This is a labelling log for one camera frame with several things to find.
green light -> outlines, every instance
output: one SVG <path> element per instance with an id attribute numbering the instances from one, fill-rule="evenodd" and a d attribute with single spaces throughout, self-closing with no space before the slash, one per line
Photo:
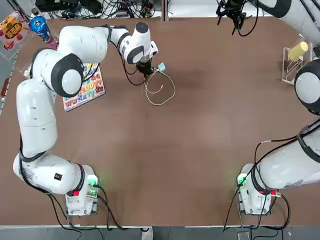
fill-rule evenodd
<path id="1" fill-rule="evenodd" d="M 246 185 L 246 176 L 247 176 L 247 174 L 245 174 L 245 173 L 240 173 L 240 175 L 237 177 L 237 182 L 238 182 L 238 184 L 241 184 L 241 183 L 242 183 L 242 186 L 243 186 L 243 185 Z"/>

wire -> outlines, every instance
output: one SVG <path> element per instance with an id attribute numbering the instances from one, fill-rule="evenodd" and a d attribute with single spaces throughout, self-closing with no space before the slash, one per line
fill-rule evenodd
<path id="1" fill-rule="evenodd" d="M 60 225 L 64 230 L 74 231 L 74 232 L 80 233 L 80 236 L 76 239 L 76 240 L 79 240 L 79 239 L 82 237 L 82 232 L 79 231 L 79 230 L 76 230 L 76 229 L 66 228 L 66 227 L 64 227 L 64 226 L 61 224 L 61 222 L 60 222 L 60 220 L 59 220 L 59 217 L 58 217 L 58 213 L 57 213 L 57 209 L 56 209 L 55 203 L 54 203 L 54 201 L 53 201 L 53 199 L 52 199 L 52 195 L 51 195 L 51 194 L 48 194 L 47 196 L 48 196 L 49 199 L 51 200 L 51 203 L 52 203 L 52 206 L 53 206 L 53 210 L 54 210 L 54 214 L 55 214 L 56 220 L 58 221 L 59 225 Z"/>
<path id="2" fill-rule="evenodd" d="M 285 201 L 285 204 L 286 204 L 286 207 L 287 207 L 287 217 L 286 217 L 286 221 L 285 221 L 284 225 L 280 226 L 280 227 L 277 227 L 277 226 L 275 226 L 275 227 L 273 227 L 273 226 L 263 226 L 264 228 L 271 229 L 271 230 L 283 230 L 289 225 L 290 217 L 291 217 L 290 204 L 289 204 L 289 201 L 287 200 L 287 198 L 283 194 L 281 194 L 281 198 Z"/>
<path id="3" fill-rule="evenodd" d="M 112 42 L 112 41 L 111 41 L 111 43 L 112 43 L 112 44 L 114 45 L 114 47 L 117 49 L 117 45 L 116 45 L 114 42 Z M 144 83 L 146 82 L 146 79 L 144 79 L 144 80 L 143 80 L 142 82 L 140 82 L 140 83 L 134 83 L 134 82 L 132 82 L 132 81 L 130 80 L 130 77 L 129 77 L 128 75 L 133 75 L 133 74 L 135 74 L 136 71 L 137 71 L 137 67 L 136 67 L 136 69 L 135 69 L 135 71 L 134 71 L 133 73 L 129 73 L 129 72 L 127 71 L 126 63 L 125 63 L 125 60 L 123 59 L 121 53 L 120 53 L 119 51 L 117 51 L 117 52 L 118 52 L 118 54 L 119 54 L 119 56 L 120 56 L 120 58 L 121 58 L 122 66 L 123 66 L 123 69 L 124 69 L 124 73 L 125 73 L 126 78 L 128 79 L 128 81 L 129 81 L 132 85 L 134 85 L 134 86 L 140 86 L 140 85 L 144 84 Z"/>
<path id="4" fill-rule="evenodd" d="M 112 220 L 114 221 L 114 224 L 116 225 L 116 227 L 117 227 L 118 229 L 123 230 L 123 231 L 128 230 L 129 228 L 122 227 L 122 226 L 120 226 L 120 225 L 118 224 L 118 222 L 117 222 L 116 219 L 115 219 L 114 214 L 112 213 L 112 211 L 111 211 L 111 209 L 110 209 L 110 207 L 109 207 L 106 191 L 102 188 L 102 186 L 99 185 L 98 187 L 99 187 L 99 189 L 101 189 L 101 190 L 103 191 L 103 194 L 104 194 L 104 197 L 105 197 L 105 199 L 104 199 L 103 197 L 101 197 L 100 195 L 98 195 L 98 199 L 102 200 L 102 202 L 105 204 L 105 206 L 106 206 L 106 208 L 107 208 L 107 211 L 108 211 L 108 216 L 109 216 L 109 213 L 110 213 L 110 215 L 111 215 L 111 217 L 112 217 Z"/>
<path id="5" fill-rule="evenodd" d="M 311 18 L 311 20 L 313 21 L 313 24 L 315 25 L 315 27 L 318 29 L 318 31 L 320 31 L 320 26 L 315 18 L 315 16 L 312 14 L 312 12 L 310 11 L 310 9 L 308 8 L 307 4 L 305 3 L 304 0 L 300 0 L 301 4 L 303 5 L 304 9 L 306 10 L 306 12 L 308 13 L 309 17 Z"/>
<path id="6" fill-rule="evenodd" d="M 79 228 L 79 227 L 74 226 L 74 225 L 69 221 L 69 219 L 68 219 L 67 215 L 65 214 L 65 212 L 64 212 L 64 210 L 63 210 L 63 208 L 62 208 L 62 206 L 61 206 L 61 204 L 60 204 L 60 202 L 56 199 L 56 197 L 55 197 L 53 194 L 49 194 L 49 196 L 50 196 L 50 197 L 52 197 L 52 198 L 55 200 L 55 202 L 59 205 L 59 208 L 60 208 L 60 210 L 61 210 L 61 212 L 62 212 L 62 214 L 63 214 L 64 218 L 68 221 L 69 226 L 70 226 L 71 228 L 73 228 L 73 229 L 75 229 L 75 230 L 79 230 L 79 231 L 92 231 L 92 230 L 98 230 L 98 231 L 99 231 L 99 233 L 100 233 L 100 235 L 101 235 L 102 240 L 104 240 L 104 236 L 103 236 L 102 232 L 100 231 L 100 229 L 99 229 L 98 227 L 92 227 L 92 228 Z"/>
<path id="7" fill-rule="evenodd" d="M 175 87 L 175 84 L 174 84 L 174 82 L 172 81 L 171 77 L 169 77 L 167 74 L 165 74 L 164 72 L 160 71 L 158 68 L 155 68 L 153 71 L 154 71 L 154 72 L 150 75 L 150 77 L 149 77 L 148 80 L 147 80 L 147 78 L 148 78 L 147 76 L 146 76 L 145 79 L 144 79 L 145 95 L 146 95 L 146 98 L 148 99 L 148 101 L 149 101 L 152 105 L 161 106 L 161 105 L 165 104 L 166 102 L 168 102 L 169 100 L 171 100 L 171 99 L 175 96 L 175 94 L 176 94 L 176 87 Z M 167 100 L 165 100 L 165 101 L 163 101 L 163 102 L 161 102 L 161 103 L 154 103 L 153 101 L 150 100 L 150 98 L 149 98 L 149 96 L 148 96 L 148 93 L 149 93 L 149 94 L 157 94 L 157 93 L 159 93 L 159 92 L 161 91 L 161 89 L 163 88 L 163 86 L 164 86 L 164 85 L 162 84 L 159 90 L 154 91 L 154 92 L 149 91 L 149 89 L 148 89 L 148 84 L 149 84 L 150 80 L 153 78 L 153 76 L 154 76 L 156 73 L 161 73 L 162 75 L 164 75 L 164 76 L 166 76 L 167 78 L 169 78 L 170 81 L 171 81 L 171 83 L 172 83 L 173 89 L 174 89 L 174 92 L 173 92 L 172 96 L 170 96 Z"/>
<path id="8" fill-rule="evenodd" d="M 90 68 L 89 68 L 89 71 L 87 72 L 87 74 L 83 77 L 83 80 L 82 80 L 82 82 L 85 82 L 86 80 L 86 78 L 87 78 L 87 76 L 89 75 L 89 73 L 90 73 L 90 71 L 91 71 L 91 69 L 92 69 L 92 66 L 93 66 L 94 64 L 93 63 L 91 63 L 91 66 L 90 66 Z"/>
<path id="9" fill-rule="evenodd" d="M 241 13 L 242 13 L 242 11 L 243 11 L 243 9 L 244 9 L 244 6 L 245 6 L 245 3 L 246 2 L 244 2 L 244 4 L 242 5 L 242 8 L 241 8 Z M 237 30 L 238 30 L 238 33 L 239 33 L 239 35 L 241 36 L 241 37 L 246 37 L 246 36 L 248 36 L 248 35 L 250 35 L 252 32 L 253 32 L 253 30 L 256 28 L 256 25 L 257 25 L 257 22 L 258 22 L 258 16 L 259 16 L 259 7 L 258 7 L 258 5 L 256 5 L 255 6 L 256 7 L 256 16 L 255 16 L 255 21 L 254 21 L 254 25 L 253 25 L 253 27 L 251 28 L 251 30 L 249 31 L 249 32 L 247 32 L 246 34 L 242 34 L 241 32 L 240 32 L 240 29 L 239 29 L 239 17 L 240 17 L 240 15 L 238 16 L 238 18 L 237 18 Z"/>
<path id="10" fill-rule="evenodd" d="M 257 238 L 275 238 L 276 236 L 278 236 L 278 230 L 276 230 L 276 234 L 272 235 L 272 236 L 258 235 L 258 236 L 255 236 L 254 238 L 252 238 L 252 229 L 250 229 L 250 236 L 251 236 L 251 240 L 255 240 Z"/>
<path id="11" fill-rule="evenodd" d="M 319 122 L 320 122 L 320 118 L 319 118 L 318 120 L 316 120 L 315 122 L 313 122 L 312 124 L 310 124 L 309 127 L 312 127 L 312 126 L 314 126 L 315 124 L 317 124 L 317 123 L 319 123 Z M 314 131 L 316 131 L 316 130 L 319 129 L 319 128 L 320 128 L 320 125 L 314 127 L 314 128 L 311 129 L 310 131 L 304 133 L 304 134 L 302 135 L 302 137 L 305 137 L 305 136 L 313 133 Z M 277 140 L 277 141 L 280 142 L 280 141 L 282 141 L 282 140 L 285 141 L 285 140 L 287 140 L 287 139 L 291 139 L 291 140 L 289 140 L 289 141 L 287 141 L 287 142 L 285 142 L 285 143 L 283 143 L 283 144 L 281 144 L 281 145 L 279 145 L 279 146 L 271 149 L 271 150 L 268 151 L 266 154 L 264 154 L 257 162 L 255 162 L 255 163 L 253 164 L 252 168 L 251 168 L 251 169 L 249 170 L 249 172 L 247 173 L 247 175 L 246 175 L 246 176 L 243 178 L 243 180 L 239 183 L 238 187 L 236 188 L 235 193 L 233 194 L 233 197 L 232 197 L 232 200 L 231 200 L 231 203 L 230 203 L 230 206 L 229 206 L 229 209 L 228 209 L 226 218 L 225 218 L 225 222 L 224 222 L 224 225 L 223 225 L 223 230 L 222 230 L 222 232 L 225 232 L 227 229 L 229 229 L 229 227 L 226 227 L 226 226 L 227 226 L 227 222 L 228 222 L 230 210 L 231 210 L 232 204 L 233 204 L 233 202 L 234 202 L 234 200 L 235 200 L 235 197 L 236 197 L 236 195 L 237 195 L 237 193 L 238 193 L 238 191 L 239 191 L 242 183 L 246 180 L 246 178 L 247 178 L 247 177 L 249 176 L 249 174 L 253 171 L 253 169 L 256 167 L 256 165 L 258 165 L 266 156 L 268 156 L 268 155 L 271 154 L 272 152 L 274 152 L 274 151 L 276 151 L 276 150 L 278 150 L 278 149 L 280 149 L 280 148 L 282 148 L 282 147 L 284 147 L 284 146 L 286 146 L 286 145 L 289 145 L 289 144 L 295 142 L 295 141 L 297 140 L 297 136 L 295 135 L 295 136 L 292 136 L 292 137 L 289 137 L 289 138 L 279 139 L 279 140 Z M 287 199 L 286 199 L 284 196 L 283 196 L 283 199 L 285 200 L 285 203 L 287 204 L 288 209 L 290 209 L 290 205 L 289 205 L 289 202 L 287 201 Z M 287 220 L 286 220 L 286 222 L 285 222 L 285 225 L 286 225 L 287 222 L 289 223 L 288 220 L 290 220 L 290 213 L 289 213 L 289 211 L 288 211 Z M 267 229 L 273 229 L 273 230 L 274 230 L 274 228 L 268 227 L 268 226 L 265 226 L 265 228 L 267 228 Z"/>
<path id="12" fill-rule="evenodd" d="M 82 82 L 85 82 L 85 81 L 89 80 L 93 75 L 95 75 L 96 72 L 97 72 L 97 70 L 98 70 L 98 68 L 99 68 L 99 66 L 100 66 L 100 63 L 98 63 L 98 65 L 96 66 L 95 70 L 93 71 L 93 73 L 92 73 L 90 76 L 88 76 L 88 74 L 89 74 L 89 72 L 90 72 L 90 70 L 89 70 L 88 73 L 86 74 L 84 80 L 83 80 Z"/>

brown table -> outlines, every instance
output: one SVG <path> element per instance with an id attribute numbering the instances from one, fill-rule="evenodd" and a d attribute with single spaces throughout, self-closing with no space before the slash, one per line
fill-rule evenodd
<path id="1" fill-rule="evenodd" d="M 132 31 L 136 21 L 51 24 L 56 31 L 66 25 L 105 23 L 127 25 Z M 159 49 L 153 64 L 165 63 L 176 85 L 175 97 L 163 106 L 149 104 L 144 88 L 126 80 L 110 45 L 101 63 L 106 94 L 70 112 L 57 98 L 58 141 L 52 152 L 92 166 L 121 225 L 221 226 L 235 178 L 244 164 L 253 162 L 256 144 L 292 136 L 314 119 L 293 87 L 280 81 L 282 49 L 298 35 L 271 17 L 260 18 L 253 34 L 245 38 L 231 36 L 233 26 L 227 19 L 220 26 L 212 18 L 145 21 Z M 18 63 L 29 61 L 42 45 L 34 38 L 21 50 Z M 16 88 L 22 79 L 14 72 L 0 117 L 0 225 L 57 225 L 47 197 L 12 170 L 19 148 Z M 140 74 L 133 78 L 141 80 Z M 151 89 L 164 84 L 154 101 L 172 94 L 167 79 L 154 80 Z M 271 147 L 263 146 L 259 155 Z M 320 224 L 318 189 L 311 184 L 283 191 L 291 205 L 291 225 Z M 283 224 L 285 208 L 280 200 L 278 204 L 262 224 Z M 73 221 L 105 225 L 102 204 L 98 211 L 98 216 Z M 240 224 L 236 204 L 228 224 Z M 246 217 L 244 224 L 257 224 L 257 218 Z"/>

black cable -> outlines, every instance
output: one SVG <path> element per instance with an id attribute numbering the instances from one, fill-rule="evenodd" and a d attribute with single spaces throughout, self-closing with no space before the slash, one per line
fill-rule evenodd
<path id="1" fill-rule="evenodd" d="M 272 153 L 272 152 L 278 150 L 279 148 L 282 148 L 282 147 L 284 147 L 284 146 L 286 146 L 286 145 L 288 145 L 288 144 L 291 144 L 291 143 L 293 143 L 294 141 L 296 141 L 296 139 L 291 140 L 291 141 L 288 141 L 288 142 L 285 142 L 285 143 L 283 143 L 283 144 L 281 144 L 281 145 L 279 145 L 279 146 L 271 149 L 271 150 L 268 151 L 265 155 L 263 155 L 255 164 L 253 164 L 253 166 L 252 166 L 252 168 L 250 169 L 250 171 L 247 173 L 247 175 L 243 178 L 243 180 L 239 183 L 238 187 L 236 188 L 236 191 L 235 191 L 235 193 L 234 193 L 234 195 L 233 195 L 233 197 L 232 197 L 231 203 L 230 203 L 230 207 L 229 207 L 229 209 L 228 209 L 228 213 L 227 213 L 227 215 L 226 215 L 226 219 L 225 219 L 225 222 L 224 222 L 224 225 L 223 225 L 223 230 L 222 230 L 222 232 L 224 232 L 224 231 L 226 231 L 226 230 L 228 229 L 228 228 L 226 228 L 226 226 L 227 226 L 227 222 L 228 222 L 230 210 L 231 210 L 231 207 L 232 207 L 232 203 L 234 202 L 235 197 L 236 197 L 236 195 L 237 195 L 237 193 L 238 193 L 238 191 L 239 191 L 242 183 L 246 180 L 246 178 L 247 178 L 247 177 L 249 176 L 249 174 L 252 172 L 252 170 L 254 169 L 255 165 L 259 164 L 259 163 L 260 163 L 266 156 L 268 156 L 270 153 Z"/>
<path id="2" fill-rule="evenodd" d="M 276 236 L 278 236 L 278 230 L 276 231 L 276 234 L 272 235 L 272 236 L 258 235 L 258 236 L 255 236 L 254 238 L 252 238 L 252 229 L 250 229 L 250 236 L 251 236 L 251 240 L 255 240 L 257 238 L 275 238 Z"/>
<path id="3" fill-rule="evenodd" d="M 317 2 L 317 0 L 311 0 L 311 1 L 316 6 L 316 8 L 320 11 L 320 4 Z"/>
<path id="4" fill-rule="evenodd" d="M 116 45 L 115 43 L 113 43 L 113 42 L 111 42 L 111 43 L 112 43 L 112 44 L 114 45 L 114 47 L 117 49 L 117 45 Z M 134 86 L 140 86 L 140 85 L 144 84 L 145 81 L 147 80 L 147 78 L 145 78 L 145 79 L 144 79 L 142 82 L 140 82 L 140 83 L 134 83 L 134 82 L 132 82 L 132 81 L 130 80 L 128 74 L 129 74 L 129 75 L 135 74 L 136 71 L 137 71 L 137 69 L 136 69 L 132 74 L 130 74 L 130 73 L 127 71 L 125 60 L 123 59 L 123 57 L 122 57 L 122 55 L 121 55 L 121 53 L 120 53 L 119 51 L 118 51 L 118 54 L 119 54 L 119 56 L 120 56 L 120 58 L 121 58 L 122 66 L 123 66 L 123 69 L 124 69 L 124 73 L 125 73 L 126 78 L 128 79 L 128 81 L 129 81 L 132 85 L 134 85 Z"/>
<path id="5" fill-rule="evenodd" d="M 241 13 L 242 13 L 242 11 L 243 11 L 243 9 L 244 9 L 244 6 L 245 6 L 245 3 L 246 2 L 248 2 L 248 0 L 247 1 L 245 1 L 244 2 L 244 4 L 242 5 L 242 8 L 241 8 Z M 251 28 L 251 30 L 249 31 L 249 32 L 247 32 L 246 34 L 242 34 L 241 32 L 240 32 L 240 29 L 239 29 L 239 17 L 240 17 L 240 15 L 238 16 L 238 18 L 237 18 L 237 30 L 238 30 L 238 33 L 239 33 L 239 35 L 241 36 L 241 37 L 246 37 L 246 36 L 248 36 L 248 35 L 250 35 L 252 32 L 253 32 L 253 30 L 256 28 L 256 25 L 257 25 L 257 22 L 258 22 L 258 17 L 259 17 L 259 7 L 258 7 L 258 5 L 256 5 L 255 6 L 256 7 L 256 16 L 255 16 L 255 21 L 254 21 L 254 25 L 253 25 L 253 27 Z"/>
<path id="6" fill-rule="evenodd" d="M 100 66 L 100 63 L 98 63 L 98 65 L 96 66 L 96 68 L 95 68 L 95 70 L 93 71 L 93 73 L 92 73 L 90 76 L 88 76 L 88 74 L 89 74 L 89 72 L 90 72 L 90 70 L 91 70 L 91 67 L 92 67 L 92 65 L 91 65 L 89 72 L 86 74 L 86 76 L 84 77 L 84 80 L 83 80 L 82 82 L 85 82 L 85 81 L 89 80 L 93 75 L 95 75 L 95 73 L 97 72 L 99 66 Z"/>
<path id="7" fill-rule="evenodd" d="M 312 124 L 310 124 L 309 127 L 314 126 L 314 125 L 317 124 L 318 122 L 320 122 L 320 118 L 319 118 L 318 120 L 316 120 L 315 122 L 313 122 Z M 304 134 L 302 135 L 302 137 L 308 136 L 309 134 L 313 133 L 314 131 L 316 131 L 316 130 L 319 129 L 319 128 L 320 128 L 320 125 L 316 126 L 316 127 L 313 128 L 312 130 L 304 133 Z M 256 165 L 258 165 L 266 156 L 268 156 L 269 154 L 273 153 L 274 151 L 276 151 L 276 150 L 278 150 L 278 149 L 280 149 L 280 148 L 282 148 L 282 147 L 284 147 L 284 146 L 286 146 L 286 145 L 289 145 L 289 144 L 295 142 L 295 141 L 297 140 L 297 136 L 295 135 L 295 136 L 292 136 L 292 137 L 289 137 L 289 138 L 286 138 L 286 139 L 279 139 L 279 140 L 277 140 L 277 141 L 280 141 L 280 140 L 284 140 L 284 141 L 285 141 L 285 140 L 287 140 L 287 139 L 292 139 L 292 140 L 289 140 L 289 141 L 287 141 L 287 142 L 285 142 L 285 143 L 283 143 L 283 144 L 281 144 L 281 145 L 279 145 L 279 146 L 271 149 L 271 150 L 268 151 L 266 154 L 264 154 L 264 155 L 259 159 L 259 161 L 257 161 L 256 163 L 253 164 L 252 168 L 249 170 L 249 172 L 247 173 L 247 175 L 246 175 L 246 176 L 243 178 L 243 180 L 239 183 L 238 187 L 236 188 L 235 193 L 233 194 L 233 197 L 232 197 L 232 200 L 231 200 L 231 203 L 230 203 L 230 206 L 229 206 L 229 209 L 228 209 L 226 218 L 225 218 L 225 222 L 224 222 L 224 225 L 223 225 L 223 230 L 222 230 L 222 232 L 225 232 L 227 229 L 229 229 L 229 227 L 226 227 L 226 226 L 227 226 L 227 222 L 228 222 L 230 210 L 231 210 L 232 204 L 233 204 L 233 202 L 234 202 L 234 200 L 235 200 L 235 197 L 236 197 L 236 195 L 237 195 L 237 193 L 238 193 L 238 191 L 239 191 L 242 183 L 246 180 L 246 178 L 247 178 L 247 177 L 249 176 L 249 174 L 253 171 L 253 169 L 256 167 Z"/>
<path id="8" fill-rule="evenodd" d="M 275 227 L 273 227 L 273 226 L 263 226 L 264 228 L 271 229 L 271 230 L 283 230 L 289 225 L 290 217 L 291 217 L 290 204 L 289 204 L 289 201 L 287 200 L 287 198 L 283 194 L 281 194 L 281 198 L 285 201 L 285 204 L 286 204 L 286 207 L 287 207 L 287 217 L 286 217 L 286 221 L 285 221 L 284 225 L 280 226 L 280 227 L 277 227 L 277 226 L 275 226 Z"/>
<path id="9" fill-rule="evenodd" d="M 122 226 L 120 226 L 120 225 L 118 224 L 118 222 L 116 221 L 115 216 L 114 216 L 114 214 L 112 213 L 112 211 L 111 211 L 108 203 L 106 202 L 106 200 L 105 200 L 103 197 L 101 197 L 100 195 L 98 195 L 98 199 L 100 199 L 100 200 L 105 204 L 105 206 L 106 206 L 106 208 L 107 208 L 107 211 L 110 213 L 110 215 L 111 215 L 111 217 L 112 217 L 112 220 L 113 220 L 115 226 L 116 226 L 118 229 L 122 230 L 122 231 L 128 230 L 129 228 L 122 227 Z"/>
<path id="10" fill-rule="evenodd" d="M 80 236 L 76 239 L 76 240 L 79 240 L 79 239 L 81 238 L 81 236 L 82 236 L 82 232 L 79 231 L 79 230 L 76 230 L 76 229 L 66 228 L 66 227 L 64 227 L 64 226 L 61 224 L 61 222 L 60 222 L 60 220 L 59 220 L 59 217 L 58 217 L 58 213 L 57 213 L 57 209 L 56 209 L 55 203 L 54 203 L 54 201 L 53 201 L 53 199 L 52 199 L 52 195 L 51 195 L 51 194 L 48 194 L 47 196 L 48 196 L 49 199 L 51 200 L 51 203 L 52 203 L 52 206 L 53 206 L 53 210 L 54 210 L 54 214 L 55 214 L 56 220 L 58 221 L 59 225 L 60 225 L 64 230 L 74 231 L 74 232 L 80 233 Z"/>
<path id="11" fill-rule="evenodd" d="M 100 231 L 100 229 L 99 229 L 98 227 L 92 227 L 92 228 L 87 228 L 87 227 L 86 227 L 86 228 L 79 228 L 79 227 L 74 226 L 74 225 L 73 225 L 73 224 L 68 220 L 67 215 L 65 214 L 65 211 L 63 210 L 63 208 L 62 208 L 62 206 L 61 206 L 60 202 L 57 200 L 57 198 L 56 198 L 53 194 L 49 194 L 49 196 L 50 196 L 50 197 L 52 197 L 52 198 L 55 200 L 55 202 L 59 205 L 59 208 L 60 208 L 60 210 L 61 210 L 61 212 L 62 212 L 62 214 L 63 214 L 64 218 L 68 221 L 69 225 L 70 225 L 73 229 L 76 229 L 76 230 L 79 230 L 79 231 L 92 231 L 92 230 L 98 230 L 98 231 L 100 232 L 100 235 L 101 235 L 102 240 L 104 240 L 104 236 L 103 236 L 102 232 Z"/>

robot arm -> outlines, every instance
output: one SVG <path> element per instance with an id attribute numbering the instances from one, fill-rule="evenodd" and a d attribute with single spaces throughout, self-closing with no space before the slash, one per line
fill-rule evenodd
<path id="1" fill-rule="evenodd" d="M 298 33 L 309 39 L 316 47 L 320 45 L 320 5 L 316 0 L 249 0 L 267 13 L 281 19 Z M 242 12 L 244 0 L 220 2 L 217 14 L 234 22 L 234 30 L 241 29 L 246 14 Z M 300 102 L 309 112 L 320 115 L 320 59 L 307 63 L 295 77 L 294 90 Z M 239 209 L 247 215 L 267 214 L 271 205 L 270 189 L 283 189 L 320 181 L 320 131 L 318 120 L 305 135 L 305 127 L 296 141 L 285 145 L 265 157 L 242 182 L 243 177 L 254 167 L 246 164 L 237 178 L 239 186 Z"/>
<path id="2" fill-rule="evenodd" d="M 96 212 L 98 178 L 90 166 L 49 152 L 58 137 L 55 98 L 57 94 L 78 94 L 84 78 L 83 63 L 101 62 L 109 42 L 128 64 L 137 64 L 144 75 L 151 71 L 151 58 L 158 49 L 145 23 L 137 23 L 132 36 L 124 26 L 67 26 L 61 30 L 57 50 L 42 48 L 35 53 L 31 79 L 21 82 L 16 91 L 21 146 L 13 171 L 31 186 L 65 194 L 70 215 Z"/>

